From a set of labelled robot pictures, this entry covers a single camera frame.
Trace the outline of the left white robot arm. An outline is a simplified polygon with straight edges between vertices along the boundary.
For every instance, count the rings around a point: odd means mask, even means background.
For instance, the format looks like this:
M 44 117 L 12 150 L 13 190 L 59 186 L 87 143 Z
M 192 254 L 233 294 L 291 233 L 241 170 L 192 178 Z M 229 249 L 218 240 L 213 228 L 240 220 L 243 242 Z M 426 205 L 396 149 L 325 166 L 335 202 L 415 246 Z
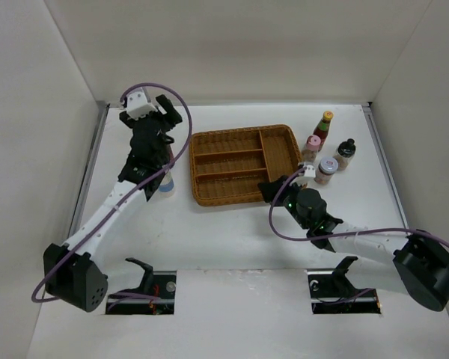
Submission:
M 99 307 L 109 288 L 102 268 L 106 245 L 116 238 L 126 217 L 146 205 L 160 187 L 172 160 L 174 139 L 168 132 L 183 121 L 164 94 L 151 101 L 144 90 L 135 90 L 123 106 L 119 119 L 132 137 L 117 182 L 81 229 L 43 253 L 46 292 L 87 313 Z

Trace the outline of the dark sauce bottle black cap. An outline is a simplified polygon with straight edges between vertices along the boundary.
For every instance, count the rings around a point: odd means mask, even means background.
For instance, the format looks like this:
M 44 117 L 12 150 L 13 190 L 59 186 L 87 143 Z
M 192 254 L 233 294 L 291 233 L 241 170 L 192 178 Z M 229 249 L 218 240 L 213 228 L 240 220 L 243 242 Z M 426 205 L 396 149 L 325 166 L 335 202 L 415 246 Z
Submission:
M 173 153 L 173 150 L 172 150 L 170 144 L 167 144 L 167 145 L 166 145 L 166 150 L 167 150 L 168 157 L 169 157 L 168 163 L 172 163 L 173 160 L 174 160 L 174 153 Z

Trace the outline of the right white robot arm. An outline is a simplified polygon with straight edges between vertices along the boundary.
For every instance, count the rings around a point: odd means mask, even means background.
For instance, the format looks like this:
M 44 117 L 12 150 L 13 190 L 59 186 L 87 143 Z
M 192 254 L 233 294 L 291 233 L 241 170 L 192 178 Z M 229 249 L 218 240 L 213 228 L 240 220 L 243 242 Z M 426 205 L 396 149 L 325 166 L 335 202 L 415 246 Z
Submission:
M 442 311 L 449 302 L 449 244 L 424 230 L 366 230 L 330 215 L 312 188 L 288 176 L 261 182 L 258 189 L 272 208 L 283 207 L 306 232 L 304 241 L 333 254 L 346 254 L 333 271 L 332 287 L 343 296 L 359 289 L 409 295 L 422 307 Z

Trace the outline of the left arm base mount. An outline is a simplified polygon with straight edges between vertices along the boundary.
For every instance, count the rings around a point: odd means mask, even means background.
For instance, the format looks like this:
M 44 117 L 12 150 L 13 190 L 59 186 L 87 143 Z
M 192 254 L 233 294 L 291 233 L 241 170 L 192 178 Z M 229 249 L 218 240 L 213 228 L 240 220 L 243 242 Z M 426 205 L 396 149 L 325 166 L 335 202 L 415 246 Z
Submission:
M 175 271 L 155 271 L 147 263 L 132 257 L 126 261 L 141 268 L 139 285 L 110 294 L 106 301 L 106 315 L 173 315 L 177 292 Z

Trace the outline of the silver lid spice jar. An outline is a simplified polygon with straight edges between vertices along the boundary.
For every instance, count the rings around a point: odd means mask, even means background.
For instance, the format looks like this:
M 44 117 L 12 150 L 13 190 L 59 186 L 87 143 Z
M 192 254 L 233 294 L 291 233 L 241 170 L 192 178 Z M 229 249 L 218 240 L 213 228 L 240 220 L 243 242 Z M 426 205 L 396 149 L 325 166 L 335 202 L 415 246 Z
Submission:
M 162 196 L 170 197 L 175 192 L 175 184 L 170 171 L 166 172 L 158 188 Z

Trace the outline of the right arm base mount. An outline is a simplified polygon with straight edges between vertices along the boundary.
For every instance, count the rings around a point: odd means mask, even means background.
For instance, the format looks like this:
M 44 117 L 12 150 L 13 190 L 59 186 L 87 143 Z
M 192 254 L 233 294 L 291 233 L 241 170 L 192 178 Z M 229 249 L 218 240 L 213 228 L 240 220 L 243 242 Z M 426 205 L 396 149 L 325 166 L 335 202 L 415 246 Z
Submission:
M 358 257 L 348 256 L 333 269 L 307 271 L 311 310 L 315 315 L 380 314 L 375 289 L 356 289 L 346 277 Z

